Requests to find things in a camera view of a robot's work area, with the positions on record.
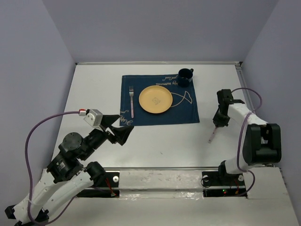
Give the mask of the dark blue patterned cloth napkin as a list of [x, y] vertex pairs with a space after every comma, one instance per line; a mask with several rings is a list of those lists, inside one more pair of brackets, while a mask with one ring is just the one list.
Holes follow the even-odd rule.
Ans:
[[[152, 85], [167, 88], [173, 97], [173, 103], [164, 113], [153, 114], [143, 110], [139, 104], [139, 95], [143, 89]], [[134, 118], [131, 118], [129, 87], [134, 88]], [[177, 84], [176, 74], [165, 75], [123, 75], [121, 83], [120, 126], [152, 126], [199, 123], [197, 98], [194, 84], [188, 87]]]

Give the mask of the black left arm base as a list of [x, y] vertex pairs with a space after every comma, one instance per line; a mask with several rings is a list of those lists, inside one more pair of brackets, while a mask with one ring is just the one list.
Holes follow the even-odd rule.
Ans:
[[77, 194], [77, 198], [119, 198], [120, 171], [109, 170], [105, 179]]

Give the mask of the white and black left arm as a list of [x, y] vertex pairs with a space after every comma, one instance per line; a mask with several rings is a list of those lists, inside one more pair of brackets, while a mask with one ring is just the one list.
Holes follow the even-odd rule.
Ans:
[[46, 226], [51, 223], [51, 214], [62, 205], [69, 206], [72, 200], [87, 188], [101, 190], [107, 186], [111, 197], [116, 193], [111, 184], [117, 183], [115, 176], [111, 177], [96, 161], [83, 166], [92, 153], [105, 141], [112, 144], [124, 145], [133, 126], [114, 127], [112, 124], [120, 116], [104, 115], [96, 109], [80, 109], [63, 113], [64, 115], [77, 114], [92, 127], [92, 131], [82, 137], [77, 132], [67, 134], [59, 145], [59, 153], [49, 163], [44, 175], [35, 185], [29, 164], [29, 140], [35, 129], [42, 123], [54, 118], [50, 116], [36, 124], [29, 132], [25, 142], [25, 162], [29, 174], [29, 194], [18, 204], [6, 207], [7, 218], [16, 220], [18, 226]]

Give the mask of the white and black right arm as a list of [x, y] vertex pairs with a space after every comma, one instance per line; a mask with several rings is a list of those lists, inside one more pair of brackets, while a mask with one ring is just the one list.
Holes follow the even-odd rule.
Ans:
[[259, 118], [232, 93], [230, 89], [217, 91], [218, 108], [213, 117], [215, 129], [227, 127], [230, 120], [241, 127], [236, 156], [222, 161], [216, 173], [217, 181], [223, 185], [231, 182], [234, 175], [254, 166], [278, 163], [282, 157], [280, 126]]

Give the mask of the dark blue cup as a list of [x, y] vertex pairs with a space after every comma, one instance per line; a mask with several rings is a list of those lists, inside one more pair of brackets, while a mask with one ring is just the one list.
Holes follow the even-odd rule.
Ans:
[[180, 87], [188, 87], [192, 81], [194, 69], [183, 68], [178, 72], [177, 83]]

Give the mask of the tan round plate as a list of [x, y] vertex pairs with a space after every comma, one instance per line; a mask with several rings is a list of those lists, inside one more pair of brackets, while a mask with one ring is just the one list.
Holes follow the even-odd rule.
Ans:
[[148, 86], [139, 95], [139, 104], [143, 110], [153, 114], [167, 111], [173, 102], [171, 92], [162, 86]]

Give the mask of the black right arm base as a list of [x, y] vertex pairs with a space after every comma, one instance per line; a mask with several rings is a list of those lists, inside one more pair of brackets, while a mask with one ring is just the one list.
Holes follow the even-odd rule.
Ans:
[[231, 197], [246, 191], [242, 174], [221, 176], [218, 171], [203, 171], [201, 178], [204, 197]]

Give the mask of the knife with pink handle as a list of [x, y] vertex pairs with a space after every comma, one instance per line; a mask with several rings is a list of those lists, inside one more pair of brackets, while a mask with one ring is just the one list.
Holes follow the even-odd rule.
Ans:
[[211, 134], [211, 136], [210, 136], [210, 138], [209, 138], [209, 140], [208, 140], [208, 143], [211, 143], [212, 140], [214, 139], [215, 134], [216, 134], [216, 132], [217, 132], [217, 129], [218, 129], [218, 127], [215, 127], [215, 128], [214, 128], [214, 130], [213, 130], [213, 132], [212, 132], [212, 134]]

